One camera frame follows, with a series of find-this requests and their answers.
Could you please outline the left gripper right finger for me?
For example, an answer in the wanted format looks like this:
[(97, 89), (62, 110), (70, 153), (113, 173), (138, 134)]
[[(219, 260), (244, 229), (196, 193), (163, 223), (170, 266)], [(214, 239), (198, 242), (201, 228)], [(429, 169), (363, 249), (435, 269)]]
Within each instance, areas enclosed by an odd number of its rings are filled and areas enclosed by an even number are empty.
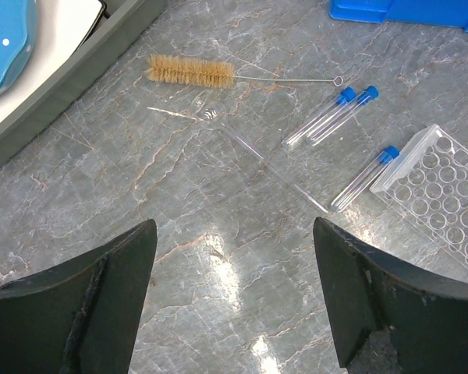
[(468, 373), (468, 283), (414, 266), (323, 217), (313, 236), (340, 367)]

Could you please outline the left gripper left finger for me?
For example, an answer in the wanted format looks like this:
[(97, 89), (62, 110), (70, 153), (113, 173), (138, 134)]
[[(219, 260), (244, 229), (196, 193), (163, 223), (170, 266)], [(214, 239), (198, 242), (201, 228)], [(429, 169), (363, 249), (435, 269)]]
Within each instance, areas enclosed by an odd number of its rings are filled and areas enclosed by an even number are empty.
[(157, 248), (148, 219), (0, 287), (0, 373), (126, 373)]

